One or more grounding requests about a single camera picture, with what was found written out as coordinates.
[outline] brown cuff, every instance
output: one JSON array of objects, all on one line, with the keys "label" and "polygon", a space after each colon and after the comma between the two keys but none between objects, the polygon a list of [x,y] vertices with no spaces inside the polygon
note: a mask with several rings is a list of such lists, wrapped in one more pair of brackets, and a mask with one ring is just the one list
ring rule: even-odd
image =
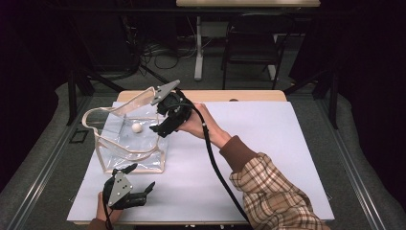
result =
[{"label": "brown cuff", "polygon": [[239,173],[245,164],[257,156],[257,153],[249,149],[238,136],[232,137],[220,150],[220,154],[226,159],[233,173]]},{"label": "brown cuff", "polygon": [[87,226],[87,230],[104,230],[104,229],[106,229],[105,221],[98,218],[93,218],[89,226]]}]

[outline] chair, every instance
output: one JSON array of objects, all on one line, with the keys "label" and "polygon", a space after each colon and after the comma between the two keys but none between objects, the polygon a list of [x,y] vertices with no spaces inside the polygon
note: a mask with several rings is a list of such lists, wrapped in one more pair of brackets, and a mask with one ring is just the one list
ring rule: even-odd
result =
[{"label": "chair", "polygon": [[[221,63],[225,89],[227,63],[276,66],[272,89],[275,89],[281,66],[285,41],[295,27],[287,14],[246,12],[232,18],[227,26],[226,45]],[[283,34],[281,42],[274,35]]]}]

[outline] white ball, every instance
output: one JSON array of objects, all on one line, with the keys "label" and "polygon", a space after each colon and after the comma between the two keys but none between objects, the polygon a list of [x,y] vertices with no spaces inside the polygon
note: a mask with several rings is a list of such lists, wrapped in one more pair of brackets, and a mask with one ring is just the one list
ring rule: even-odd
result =
[{"label": "white ball", "polygon": [[134,124],[132,124],[132,126],[131,126],[131,128],[132,128],[132,131],[133,132],[142,132],[143,131],[143,126],[141,126],[141,124],[139,124],[139,123],[134,123]]}]

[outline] plaid sleeve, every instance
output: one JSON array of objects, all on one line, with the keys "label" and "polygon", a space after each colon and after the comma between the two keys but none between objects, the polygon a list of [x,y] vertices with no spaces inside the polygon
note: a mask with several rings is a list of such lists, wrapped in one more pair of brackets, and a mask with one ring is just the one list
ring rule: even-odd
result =
[{"label": "plaid sleeve", "polygon": [[266,154],[259,153],[230,179],[243,191],[244,210],[254,229],[329,229],[313,213],[307,195]]}]

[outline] wooden desk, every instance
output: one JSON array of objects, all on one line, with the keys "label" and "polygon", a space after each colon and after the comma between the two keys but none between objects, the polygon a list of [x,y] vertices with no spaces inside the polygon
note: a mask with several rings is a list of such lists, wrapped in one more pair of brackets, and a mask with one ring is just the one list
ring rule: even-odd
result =
[{"label": "wooden desk", "polygon": [[[124,91],[118,97],[127,102],[140,91]],[[185,90],[192,101],[205,102],[217,122],[231,134],[244,140],[253,150],[270,155],[281,172],[301,188],[313,203],[321,219],[334,219],[326,193],[317,174],[292,105],[281,91],[271,90]],[[126,209],[119,224],[190,225],[246,224],[210,163],[203,140],[186,132],[169,135],[165,171],[133,173],[127,176],[134,186],[131,193],[142,191],[156,182],[143,207]],[[231,169],[213,147],[222,176],[242,205],[242,193],[228,177]],[[67,218],[87,224],[96,213],[96,194],[111,176],[103,173],[94,152],[74,204]]]},{"label": "wooden desk", "polygon": [[[176,0],[176,6],[186,8],[317,8],[319,0]],[[200,16],[196,21],[196,65],[194,79],[202,80],[203,51],[202,51],[202,22]],[[275,66],[268,66],[268,71],[273,79]]]}]

